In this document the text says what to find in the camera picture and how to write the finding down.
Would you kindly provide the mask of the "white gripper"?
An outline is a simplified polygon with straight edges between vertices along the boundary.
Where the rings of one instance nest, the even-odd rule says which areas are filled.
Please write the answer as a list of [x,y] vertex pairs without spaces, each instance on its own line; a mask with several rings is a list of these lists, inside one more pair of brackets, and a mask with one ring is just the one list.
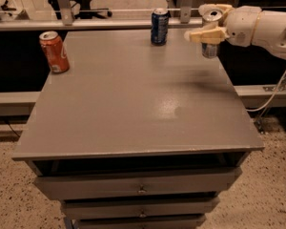
[[218,45],[227,39],[234,46],[248,47],[251,45],[261,8],[243,6],[234,9],[228,4],[203,4],[198,8],[198,12],[204,22],[223,22],[226,19],[226,29],[215,27],[186,31],[184,37],[187,41]]

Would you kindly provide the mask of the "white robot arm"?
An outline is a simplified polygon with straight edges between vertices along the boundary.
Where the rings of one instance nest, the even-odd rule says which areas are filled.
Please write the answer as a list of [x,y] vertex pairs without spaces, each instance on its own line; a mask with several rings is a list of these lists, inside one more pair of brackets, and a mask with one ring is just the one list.
[[286,12],[263,10],[260,7],[233,8],[227,4],[204,4],[199,14],[210,19],[216,12],[219,19],[202,28],[186,31],[189,42],[218,45],[227,40],[231,45],[261,47],[271,55],[286,60]]

